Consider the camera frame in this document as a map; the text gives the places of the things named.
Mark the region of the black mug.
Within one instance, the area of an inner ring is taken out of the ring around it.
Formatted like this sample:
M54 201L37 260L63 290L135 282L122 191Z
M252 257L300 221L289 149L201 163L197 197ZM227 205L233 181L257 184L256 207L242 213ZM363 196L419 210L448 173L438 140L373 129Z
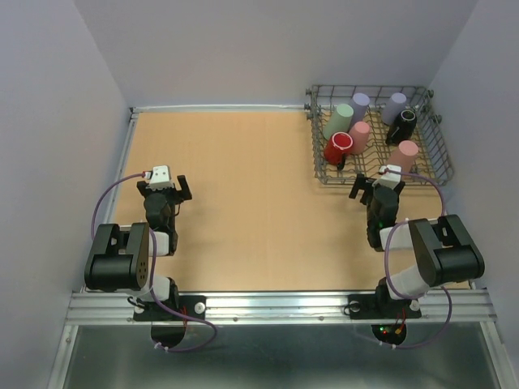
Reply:
M398 146L401 142L409 140L417 125L417 116L412 109L402 110L389 127L385 144Z

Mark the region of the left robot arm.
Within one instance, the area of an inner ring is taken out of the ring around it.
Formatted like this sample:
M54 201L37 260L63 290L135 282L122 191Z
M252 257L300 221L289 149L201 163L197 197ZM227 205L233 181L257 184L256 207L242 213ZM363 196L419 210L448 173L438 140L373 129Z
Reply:
M117 185L137 178L136 187L144 198L145 221L123 229L119 224L96 224L106 195ZM183 175L174 182L169 166L159 165L142 173L123 177L109 186L98 199L91 219L92 246L84 269L86 287L95 291L128 294L143 292L149 300L150 256L172 256L178 247L176 217L181 205L192 200Z

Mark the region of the lavender plastic cup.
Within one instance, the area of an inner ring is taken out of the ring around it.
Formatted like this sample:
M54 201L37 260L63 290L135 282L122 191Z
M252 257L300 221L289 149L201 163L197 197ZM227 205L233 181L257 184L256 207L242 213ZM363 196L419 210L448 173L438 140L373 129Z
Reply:
M385 125L391 125L397 115L405 109L407 97L401 92L393 93L381 111L381 119Z

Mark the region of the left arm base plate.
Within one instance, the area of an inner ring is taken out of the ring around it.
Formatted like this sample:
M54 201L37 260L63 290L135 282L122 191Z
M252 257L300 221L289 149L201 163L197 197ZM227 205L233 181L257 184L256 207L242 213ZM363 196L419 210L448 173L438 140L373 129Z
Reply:
M163 304L180 314L198 319L205 319L206 297L187 294L178 298L171 297ZM177 322L182 319L159 307L154 301L146 301L142 312L134 308L133 320L136 322Z

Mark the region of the red mug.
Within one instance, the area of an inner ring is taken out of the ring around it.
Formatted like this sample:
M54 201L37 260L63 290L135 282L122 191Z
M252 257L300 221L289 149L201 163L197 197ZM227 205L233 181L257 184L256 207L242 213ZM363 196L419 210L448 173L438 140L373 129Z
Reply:
M345 167L347 156L351 153L354 141L353 138L345 132L336 132L333 134L324 149L324 159L342 171Z

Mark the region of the pink cup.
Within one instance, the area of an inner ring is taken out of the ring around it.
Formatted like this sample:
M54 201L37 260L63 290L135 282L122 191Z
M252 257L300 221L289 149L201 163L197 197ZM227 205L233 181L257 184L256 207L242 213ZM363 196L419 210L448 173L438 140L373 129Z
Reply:
M371 127L364 121L356 122L350 129L349 135L353 140L351 153L353 155L362 154L367 146L367 141L371 132Z
M388 158L388 165L400 166L403 173L409 173L419 152L418 145L411 140L404 140L398 144Z

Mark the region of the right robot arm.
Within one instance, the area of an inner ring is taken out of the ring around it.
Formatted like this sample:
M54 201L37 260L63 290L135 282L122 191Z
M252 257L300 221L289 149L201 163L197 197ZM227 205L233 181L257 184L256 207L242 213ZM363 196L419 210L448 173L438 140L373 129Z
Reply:
M430 289L483 276L482 254L457 215L397 222L405 187L400 167L384 166L378 178L360 173L350 191L367 210L367 241L384 255L384 278L370 294L351 294L352 319L419 318L418 299Z

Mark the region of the green plastic cup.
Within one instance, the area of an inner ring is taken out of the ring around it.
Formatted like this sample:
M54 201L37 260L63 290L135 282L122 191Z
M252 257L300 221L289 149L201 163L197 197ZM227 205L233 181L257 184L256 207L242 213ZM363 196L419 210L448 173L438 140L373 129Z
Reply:
M349 104L339 104L324 125L322 130L324 138L330 140L335 133L346 132L353 115L354 110Z

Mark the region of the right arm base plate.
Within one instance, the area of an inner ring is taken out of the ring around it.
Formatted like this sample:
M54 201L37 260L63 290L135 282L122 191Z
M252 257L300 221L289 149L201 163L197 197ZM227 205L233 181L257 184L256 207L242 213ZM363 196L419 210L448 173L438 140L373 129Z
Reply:
M410 300L392 300L375 294L351 294L343 312L353 320L421 318L421 310L412 310Z

